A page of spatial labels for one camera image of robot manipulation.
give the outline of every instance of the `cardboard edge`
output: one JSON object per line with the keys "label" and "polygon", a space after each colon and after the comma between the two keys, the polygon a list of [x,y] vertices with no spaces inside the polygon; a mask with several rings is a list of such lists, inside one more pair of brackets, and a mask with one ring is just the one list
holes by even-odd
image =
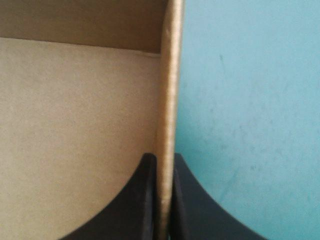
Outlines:
{"label": "cardboard edge", "polygon": [[160,100],[156,136],[155,239],[166,240],[173,187],[184,0],[169,0],[162,29]]}

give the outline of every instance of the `beige cardboard surface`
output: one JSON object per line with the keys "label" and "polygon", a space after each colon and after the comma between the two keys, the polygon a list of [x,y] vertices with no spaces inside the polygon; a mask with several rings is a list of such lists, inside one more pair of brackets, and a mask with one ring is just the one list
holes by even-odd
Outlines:
{"label": "beige cardboard surface", "polygon": [[115,197],[153,151],[159,63],[0,38],[1,240],[57,239]]}
{"label": "beige cardboard surface", "polygon": [[174,172],[183,0],[169,0],[165,13],[160,64],[159,120],[157,124],[157,240],[168,239]]}
{"label": "beige cardboard surface", "polygon": [[167,0],[0,0],[0,37],[160,52]]}

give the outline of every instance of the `cardboard panel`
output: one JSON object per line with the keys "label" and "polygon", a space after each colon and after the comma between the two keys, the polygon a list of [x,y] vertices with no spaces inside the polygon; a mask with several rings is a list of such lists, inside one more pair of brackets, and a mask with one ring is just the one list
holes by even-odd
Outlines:
{"label": "cardboard panel", "polygon": [[0,239],[54,240],[108,204],[157,125],[157,54],[0,38]]}
{"label": "cardboard panel", "polygon": [[0,0],[0,37],[160,52],[166,0]]}

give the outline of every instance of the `light blue wall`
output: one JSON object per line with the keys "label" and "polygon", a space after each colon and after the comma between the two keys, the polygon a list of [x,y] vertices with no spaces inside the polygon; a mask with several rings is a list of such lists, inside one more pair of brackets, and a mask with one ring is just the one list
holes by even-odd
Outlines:
{"label": "light blue wall", "polygon": [[258,233],[320,239],[319,0],[186,0],[176,151]]}

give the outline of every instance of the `blue painted wall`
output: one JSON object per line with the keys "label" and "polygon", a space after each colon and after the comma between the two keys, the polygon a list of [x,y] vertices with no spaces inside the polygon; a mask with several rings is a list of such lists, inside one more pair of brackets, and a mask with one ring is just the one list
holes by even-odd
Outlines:
{"label": "blue painted wall", "polygon": [[176,151],[271,240],[320,239],[320,1],[186,0]]}

